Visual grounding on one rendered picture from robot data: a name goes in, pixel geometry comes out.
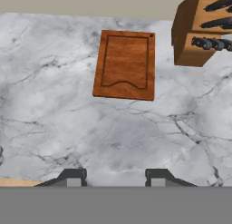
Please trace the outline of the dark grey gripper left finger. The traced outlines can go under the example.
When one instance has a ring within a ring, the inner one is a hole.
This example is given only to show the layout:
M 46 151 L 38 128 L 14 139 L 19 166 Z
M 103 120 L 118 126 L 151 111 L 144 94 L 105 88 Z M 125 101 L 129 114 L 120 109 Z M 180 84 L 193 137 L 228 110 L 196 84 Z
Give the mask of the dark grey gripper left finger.
M 64 169 L 61 174 L 54 179 L 47 180 L 38 184 L 42 186 L 52 187 L 86 187 L 87 186 L 87 170 L 80 169 Z

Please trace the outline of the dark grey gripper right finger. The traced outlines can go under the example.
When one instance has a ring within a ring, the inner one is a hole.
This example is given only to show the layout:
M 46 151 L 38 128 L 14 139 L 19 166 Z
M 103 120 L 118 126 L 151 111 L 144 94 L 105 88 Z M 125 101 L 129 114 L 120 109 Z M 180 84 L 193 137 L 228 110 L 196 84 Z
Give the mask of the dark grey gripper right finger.
M 146 169 L 146 187 L 195 187 L 195 184 L 178 179 L 168 169 Z

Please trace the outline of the light wooden cabinet front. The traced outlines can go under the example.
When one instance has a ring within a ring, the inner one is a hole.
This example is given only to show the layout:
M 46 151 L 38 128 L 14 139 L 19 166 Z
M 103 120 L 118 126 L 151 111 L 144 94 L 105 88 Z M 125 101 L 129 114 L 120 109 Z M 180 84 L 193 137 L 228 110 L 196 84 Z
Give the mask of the light wooden cabinet front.
M 33 187 L 38 184 L 40 184 L 38 180 L 0 178 L 0 187 Z

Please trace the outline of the brown wooden cutting board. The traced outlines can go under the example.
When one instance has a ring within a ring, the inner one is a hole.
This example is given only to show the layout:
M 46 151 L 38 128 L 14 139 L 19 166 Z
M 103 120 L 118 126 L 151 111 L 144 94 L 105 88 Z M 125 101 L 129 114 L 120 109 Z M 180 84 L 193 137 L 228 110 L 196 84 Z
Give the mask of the brown wooden cutting board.
M 153 101 L 155 34 L 102 30 L 92 95 Z

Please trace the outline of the wooden knife block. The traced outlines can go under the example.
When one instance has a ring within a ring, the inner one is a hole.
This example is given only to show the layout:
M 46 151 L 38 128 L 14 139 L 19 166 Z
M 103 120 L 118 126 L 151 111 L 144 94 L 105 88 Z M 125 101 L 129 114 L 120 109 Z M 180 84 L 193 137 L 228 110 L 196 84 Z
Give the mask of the wooden knife block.
M 174 48 L 174 64 L 202 67 L 216 51 L 213 47 L 204 50 L 192 45 L 192 38 L 212 38 L 223 42 L 222 36 L 232 34 L 232 29 L 221 27 L 201 28 L 208 21 L 232 16 L 232 5 L 214 12 L 206 12 L 204 8 L 217 0 L 184 0 L 177 9 L 171 28 L 171 45 Z

